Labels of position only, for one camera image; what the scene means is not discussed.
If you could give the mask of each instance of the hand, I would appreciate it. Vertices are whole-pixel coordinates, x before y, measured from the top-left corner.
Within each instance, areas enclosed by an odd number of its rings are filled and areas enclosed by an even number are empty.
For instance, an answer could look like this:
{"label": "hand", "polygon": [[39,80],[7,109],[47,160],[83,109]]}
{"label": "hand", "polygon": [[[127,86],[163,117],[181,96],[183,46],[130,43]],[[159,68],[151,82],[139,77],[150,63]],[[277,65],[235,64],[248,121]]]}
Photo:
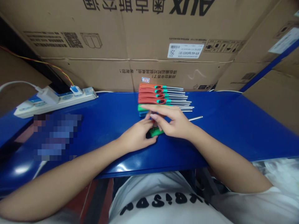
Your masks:
{"label": "hand", "polygon": [[[166,135],[189,139],[194,129],[198,128],[192,124],[180,108],[176,106],[144,104],[141,107],[149,110],[148,114],[158,123],[159,128],[162,129]],[[164,116],[169,117],[172,121],[168,123],[164,119]]]}
{"label": "hand", "polygon": [[117,141],[120,142],[121,146],[124,147],[126,153],[133,152],[149,145],[152,145],[156,142],[157,137],[147,139],[145,137],[146,133],[153,127],[153,123],[150,120],[150,115],[147,116],[134,124],[128,130],[126,130]]}

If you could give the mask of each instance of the shirt sleeve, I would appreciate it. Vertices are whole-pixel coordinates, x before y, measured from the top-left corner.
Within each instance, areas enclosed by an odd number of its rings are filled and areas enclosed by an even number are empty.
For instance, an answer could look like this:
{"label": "shirt sleeve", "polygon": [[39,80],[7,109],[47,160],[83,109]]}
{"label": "shirt sleeve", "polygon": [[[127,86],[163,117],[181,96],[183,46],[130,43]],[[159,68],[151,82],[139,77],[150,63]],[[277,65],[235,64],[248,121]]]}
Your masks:
{"label": "shirt sleeve", "polygon": [[276,187],[259,194],[215,195],[211,204],[235,224],[299,223],[298,201]]}

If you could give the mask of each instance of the plug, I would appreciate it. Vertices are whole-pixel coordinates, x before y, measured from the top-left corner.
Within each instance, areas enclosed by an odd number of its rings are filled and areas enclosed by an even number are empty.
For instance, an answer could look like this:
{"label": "plug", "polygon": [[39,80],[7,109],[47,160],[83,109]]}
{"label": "plug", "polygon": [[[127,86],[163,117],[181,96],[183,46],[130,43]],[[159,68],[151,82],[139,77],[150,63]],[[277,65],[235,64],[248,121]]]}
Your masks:
{"label": "plug", "polygon": [[50,105],[57,104],[59,101],[59,96],[57,96],[53,91],[51,91],[48,88],[44,88],[41,90],[38,90],[37,97],[41,100],[45,101],[46,103]]}
{"label": "plug", "polygon": [[83,94],[82,90],[78,86],[71,86],[69,89],[75,96]]}

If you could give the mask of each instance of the yellow wire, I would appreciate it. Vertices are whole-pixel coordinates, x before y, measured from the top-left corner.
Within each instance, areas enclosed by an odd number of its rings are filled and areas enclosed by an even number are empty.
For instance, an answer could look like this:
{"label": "yellow wire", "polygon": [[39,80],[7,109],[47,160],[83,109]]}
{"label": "yellow wire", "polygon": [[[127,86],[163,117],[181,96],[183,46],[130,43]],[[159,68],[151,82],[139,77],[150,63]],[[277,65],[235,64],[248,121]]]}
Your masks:
{"label": "yellow wire", "polygon": [[14,55],[16,57],[23,58],[23,59],[30,60],[30,61],[34,61],[34,62],[38,62],[38,63],[47,64],[47,65],[50,65],[52,67],[57,68],[59,71],[61,71],[68,78],[68,80],[70,81],[70,83],[72,84],[72,86],[74,86],[74,83],[72,82],[72,80],[70,79],[70,77],[61,68],[59,68],[59,67],[57,67],[57,66],[55,66],[55,65],[53,65],[51,63],[42,62],[42,61],[38,61],[38,60],[35,60],[35,59],[31,59],[31,58],[26,58],[26,57],[23,57],[23,56],[19,56],[19,55],[11,52],[10,50],[8,50],[8,49],[6,49],[6,48],[4,48],[2,46],[0,46],[0,48],[2,48],[3,50],[7,51],[8,53],[10,53],[10,54],[12,54],[12,55]]}

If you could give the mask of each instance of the power strip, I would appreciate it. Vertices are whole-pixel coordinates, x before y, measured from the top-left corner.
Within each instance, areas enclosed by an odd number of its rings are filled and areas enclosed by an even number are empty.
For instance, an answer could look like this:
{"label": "power strip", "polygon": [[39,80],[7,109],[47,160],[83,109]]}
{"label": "power strip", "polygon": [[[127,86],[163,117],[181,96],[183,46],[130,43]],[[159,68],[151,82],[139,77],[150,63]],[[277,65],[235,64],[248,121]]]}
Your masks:
{"label": "power strip", "polygon": [[61,108],[65,108],[68,106],[72,106],[79,103],[84,103],[86,101],[96,99],[97,93],[94,91],[92,87],[83,89],[83,94],[75,96],[73,93],[65,96],[59,97],[59,101],[57,104],[49,105],[44,101],[38,101],[34,103],[33,106],[16,109],[14,115],[19,118],[28,118],[33,117],[35,114],[44,114],[50,111],[58,110]]}

